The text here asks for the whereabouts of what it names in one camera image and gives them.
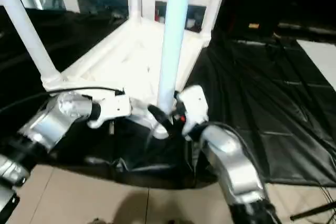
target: black floor mat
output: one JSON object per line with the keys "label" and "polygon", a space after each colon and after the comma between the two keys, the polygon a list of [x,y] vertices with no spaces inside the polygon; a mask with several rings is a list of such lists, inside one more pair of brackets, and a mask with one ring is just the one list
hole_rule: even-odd
{"label": "black floor mat", "polygon": [[[122,24],[108,15],[28,13],[59,70]],[[0,104],[6,105],[43,88],[3,8],[0,34]],[[245,138],[266,181],[336,186],[336,94],[302,48],[295,41],[214,37],[187,83],[203,87],[210,120],[233,126]],[[0,114],[1,136],[15,132],[42,101]],[[148,131],[127,120],[115,124],[115,135],[108,125],[96,131],[78,125],[49,162],[147,187],[181,189],[216,180],[202,156],[195,172],[190,144],[163,140],[148,147]]]}

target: glass window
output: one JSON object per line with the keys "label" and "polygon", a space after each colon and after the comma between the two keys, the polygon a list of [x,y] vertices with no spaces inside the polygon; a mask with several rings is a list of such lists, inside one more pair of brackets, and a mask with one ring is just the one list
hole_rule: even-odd
{"label": "glass window", "polygon": [[[155,20],[165,22],[167,3],[162,1],[155,2]],[[202,29],[202,22],[205,14],[205,6],[188,5],[187,19],[185,28],[199,33]]]}
{"label": "glass window", "polygon": [[115,18],[128,17],[128,0],[77,0],[81,13],[111,13]]}

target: black tripod leg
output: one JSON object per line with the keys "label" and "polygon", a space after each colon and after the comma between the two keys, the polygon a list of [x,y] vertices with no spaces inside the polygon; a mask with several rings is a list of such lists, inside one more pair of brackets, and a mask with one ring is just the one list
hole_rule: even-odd
{"label": "black tripod leg", "polygon": [[336,201],[333,201],[331,203],[325,204],[317,208],[310,209],[308,211],[302,212],[297,215],[292,215],[290,217],[290,220],[294,221],[294,220],[302,219],[308,216],[317,215],[317,214],[320,214],[322,212],[325,212],[325,211],[328,211],[334,208],[336,208]]}

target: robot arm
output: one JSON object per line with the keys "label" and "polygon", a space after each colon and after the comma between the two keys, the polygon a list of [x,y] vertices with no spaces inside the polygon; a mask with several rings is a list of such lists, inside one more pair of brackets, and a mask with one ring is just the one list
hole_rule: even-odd
{"label": "robot arm", "polygon": [[12,187],[27,181],[39,157],[48,155],[75,122],[87,120],[91,128],[97,128],[108,119],[130,114],[125,94],[100,102],[75,92],[52,98],[0,149],[0,224],[6,223],[19,203]]}
{"label": "robot arm", "polygon": [[[168,132],[173,129],[172,134],[180,131],[187,136],[207,122],[206,99],[200,86],[187,88],[177,94],[176,99],[173,123],[169,116],[154,117],[159,123],[162,118],[165,120],[162,125],[169,126]],[[75,122],[86,120],[89,127],[97,128],[106,120],[130,114],[131,103],[125,94],[100,102],[75,92],[52,98],[44,110],[18,131],[12,144],[0,150],[0,224],[7,221],[19,202],[12,187],[25,183],[38,157],[48,155]],[[206,125],[198,138],[218,176],[234,223],[279,224],[274,207],[265,197],[264,184],[243,152],[239,136],[218,126]]]}
{"label": "robot arm", "polygon": [[280,224],[275,208],[266,196],[265,185],[243,152],[239,137],[234,132],[210,125],[201,134],[201,144],[218,176],[233,222]]}

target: tiled floor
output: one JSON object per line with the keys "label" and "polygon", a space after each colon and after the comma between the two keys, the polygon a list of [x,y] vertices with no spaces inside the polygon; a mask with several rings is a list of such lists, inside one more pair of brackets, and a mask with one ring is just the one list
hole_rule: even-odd
{"label": "tiled floor", "polygon": [[[279,217],[326,203],[320,188],[268,185]],[[336,191],[330,189],[331,196]],[[217,184],[199,190],[157,190],[119,185],[47,166],[37,166],[18,190],[21,202],[10,224],[87,224],[95,218],[114,224],[164,224],[171,219],[193,224],[232,224]],[[294,223],[326,223],[330,212]]]}

